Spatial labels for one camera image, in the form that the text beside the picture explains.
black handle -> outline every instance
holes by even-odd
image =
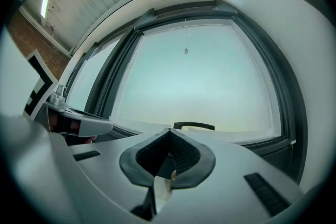
[[[200,127],[200,128],[205,128],[214,131],[215,126],[210,125],[210,124],[205,124],[201,122],[190,122],[190,121],[182,121],[182,122],[175,122],[174,123],[174,129],[179,129],[182,130],[183,126],[193,126],[193,127]]]

hanging cord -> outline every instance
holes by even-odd
[[[184,49],[184,54],[188,54],[188,49],[187,49],[187,27],[185,27],[185,49]]]

window pane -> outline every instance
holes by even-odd
[[[221,132],[268,133],[272,127],[258,67],[231,25],[144,36],[124,74],[112,118],[131,126],[134,121],[171,127],[200,122]]]
[[[119,40],[113,42],[88,61],[85,61],[77,74],[69,92],[67,104],[78,110],[84,110],[91,88],[107,57]]]

brick wall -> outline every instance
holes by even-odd
[[[55,78],[60,79],[70,59],[42,36],[19,11],[10,21],[8,31],[24,56],[37,49]]]

black plastic frame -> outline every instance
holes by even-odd
[[[176,10],[180,12],[156,18],[157,15]],[[172,23],[214,18],[233,20],[251,40],[267,67],[278,99],[281,136],[246,144],[244,147],[265,159],[277,152],[290,154],[286,173],[300,182],[306,160],[308,137],[305,103],[298,81],[286,57],[272,38],[252,19],[224,1],[186,3],[147,11],[133,24],[107,58],[92,88],[85,110],[103,118],[110,116],[122,76],[144,31]]]

